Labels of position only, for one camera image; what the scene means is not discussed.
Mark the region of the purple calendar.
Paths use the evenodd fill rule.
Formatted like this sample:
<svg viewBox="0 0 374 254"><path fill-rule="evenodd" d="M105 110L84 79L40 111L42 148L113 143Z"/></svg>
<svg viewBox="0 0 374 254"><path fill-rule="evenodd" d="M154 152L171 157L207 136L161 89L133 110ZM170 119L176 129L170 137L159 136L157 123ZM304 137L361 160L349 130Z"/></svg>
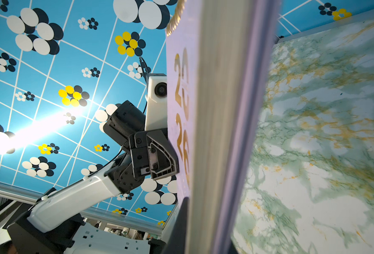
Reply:
<svg viewBox="0 0 374 254"><path fill-rule="evenodd" d="M172 254L227 254L263 103L280 1L179 1L166 27L178 156Z"/></svg>

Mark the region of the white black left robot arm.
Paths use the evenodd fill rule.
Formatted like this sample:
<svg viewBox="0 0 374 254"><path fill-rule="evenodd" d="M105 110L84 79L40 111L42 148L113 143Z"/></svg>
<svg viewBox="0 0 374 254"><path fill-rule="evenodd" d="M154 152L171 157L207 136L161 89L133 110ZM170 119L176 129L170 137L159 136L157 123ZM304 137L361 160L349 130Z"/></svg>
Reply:
<svg viewBox="0 0 374 254"><path fill-rule="evenodd" d="M16 254L163 253L165 242L116 236L86 223L81 212L178 173L167 134L167 101L149 99L145 112L126 101L108 118L104 132L120 145L120 155L64 189L50 189L16 218L7 228Z"/></svg>

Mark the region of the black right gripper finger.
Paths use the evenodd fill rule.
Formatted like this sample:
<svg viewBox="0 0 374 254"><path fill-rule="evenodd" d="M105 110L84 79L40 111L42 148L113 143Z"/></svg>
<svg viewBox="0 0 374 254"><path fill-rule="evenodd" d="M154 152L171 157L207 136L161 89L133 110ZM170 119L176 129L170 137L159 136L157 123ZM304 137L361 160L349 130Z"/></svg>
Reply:
<svg viewBox="0 0 374 254"><path fill-rule="evenodd" d="M178 215L172 228L170 238L162 254L184 254L186 245L186 233L188 227L188 211L190 198L186 197L179 206Z"/></svg>

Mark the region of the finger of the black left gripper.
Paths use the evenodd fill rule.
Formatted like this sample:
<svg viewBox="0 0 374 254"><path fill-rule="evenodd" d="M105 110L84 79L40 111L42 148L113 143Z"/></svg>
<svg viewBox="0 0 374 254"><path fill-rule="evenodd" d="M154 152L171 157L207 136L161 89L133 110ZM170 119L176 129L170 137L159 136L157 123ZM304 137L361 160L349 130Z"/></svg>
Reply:
<svg viewBox="0 0 374 254"><path fill-rule="evenodd" d="M146 139L152 179L157 181L177 175L179 173L178 156L168 140L168 129L148 131Z"/></svg>

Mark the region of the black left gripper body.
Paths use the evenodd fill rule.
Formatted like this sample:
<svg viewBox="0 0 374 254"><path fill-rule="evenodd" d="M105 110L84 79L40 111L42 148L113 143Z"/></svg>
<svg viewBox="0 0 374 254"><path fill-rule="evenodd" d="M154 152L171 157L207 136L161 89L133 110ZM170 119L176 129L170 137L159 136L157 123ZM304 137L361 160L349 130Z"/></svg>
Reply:
<svg viewBox="0 0 374 254"><path fill-rule="evenodd" d="M112 165L112 182L120 192L130 192L139 187L150 174L146 134L136 132L125 137L119 132L113 135L125 152Z"/></svg>

